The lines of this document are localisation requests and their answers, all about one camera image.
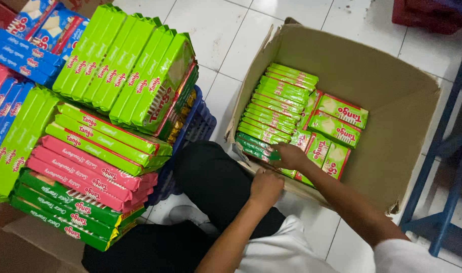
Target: blue shelf leg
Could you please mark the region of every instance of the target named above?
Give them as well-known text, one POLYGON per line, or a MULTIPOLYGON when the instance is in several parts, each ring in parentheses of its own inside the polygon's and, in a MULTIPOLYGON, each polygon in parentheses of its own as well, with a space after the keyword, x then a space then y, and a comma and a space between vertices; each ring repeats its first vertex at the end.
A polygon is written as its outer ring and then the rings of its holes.
POLYGON ((440 146, 442 142, 443 135, 445 133, 445 129, 447 126, 448 121, 450 120, 450 116, 452 115, 453 106, 457 101, 458 93, 462 88, 462 62, 460 63, 460 67, 458 68, 457 76, 455 77, 455 81, 453 83, 452 91, 450 92, 450 96, 445 105, 445 109, 442 113, 442 117, 440 118, 440 122, 438 123, 437 130, 435 131, 435 135, 433 137, 433 141, 431 142, 430 148, 428 149, 427 156, 423 165, 420 170, 420 174, 416 179, 415 186, 413 191, 411 192, 410 200, 405 207, 405 211, 403 216, 401 217, 401 221, 399 225, 403 225, 411 221, 413 216, 414 210, 416 209, 416 205, 418 204, 418 200, 420 199, 421 192, 425 187, 425 183, 428 178, 428 174, 431 170, 431 166, 435 161, 435 155, 437 148, 440 146))
POLYGON ((457 172, 455 174, 455 180, 453 185, 450 187, 450 191, 448 193, 448 197, 445 203, 445 207, 443 210, 443 220, 441 222, 440 231, 438 233, 437 238, 431 242, 430 245, 430 254, 434 257, 438 256, 440 252, 440 248, 442 247, 442 241, 446 237, 448 232, 448 227, 450 226, 450 222, 452 221, 453 212, 455 211, 455 206, 457 205, 458 198, 462 192, 462 159, 460 160, 460 164, 458 165, 457 172))

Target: white tiled floor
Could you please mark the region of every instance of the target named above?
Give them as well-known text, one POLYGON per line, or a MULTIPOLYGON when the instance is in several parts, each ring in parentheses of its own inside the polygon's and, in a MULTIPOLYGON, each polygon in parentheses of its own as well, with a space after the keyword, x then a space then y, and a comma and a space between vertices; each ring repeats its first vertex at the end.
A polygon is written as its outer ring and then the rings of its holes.
MULTIPOLYGON (((212 140, 223 144, 237 93, 263 38, 291 16, 302 24, 378 48, 427 71, 442 88, 441 99, 431 123, 435 128, 452 87, 462 56, 462 30, 447 36, 422 28, 407 28, 391 22, 392 0, 115 0, 127 13, 160 16, 179 32, 189 32, 200 65, 198 85, 218 123, 212 140)), ((426 137, 426 154, 433 130, 426 137)), ((412 182, 424 155, 418 158, 412 182)), ((432 214, 446 193, 428 195, 428 183, 415 213, 432 214)), ((454 216, 462 225, 461 207, 454 216)), ((185 195, 171 195, 143 215, 140 221, 168 224, 174 206, 192 204, 185 195)), ((313 249, 341 273, 374 272, 371 248, 333 211, 293 194, 285 194, 276 206, 286 215, 296 214, 306 226, 313 249)), ((393 217, 399 221, 399 215, 393 217)), ((421 238, 418 244, 425 245, 421 238)), ((462 260, 442 251, 441 258, 461 265, 462 260)))

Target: blue plastic crate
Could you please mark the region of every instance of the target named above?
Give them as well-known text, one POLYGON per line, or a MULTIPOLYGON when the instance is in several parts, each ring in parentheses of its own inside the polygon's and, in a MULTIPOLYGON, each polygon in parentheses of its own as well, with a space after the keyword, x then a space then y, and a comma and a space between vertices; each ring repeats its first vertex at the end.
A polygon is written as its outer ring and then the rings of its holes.
POLYGON ((206 102, 202 100, 202 91, 194 85, 196 99, 187 116, 186 123, 180 130, 179 136, 174 142, 172 157, 162 167, 159 173, 158 183, 153 187, 153 193, 145 202, 145 207, 154 206, 158 202, 167 199, 171 194, 182 194, 182 190, 176 186, 172 169, 175 163, 175 154, 191 142, 209 140, 216 127, 216 118, 210 114, 206 102))

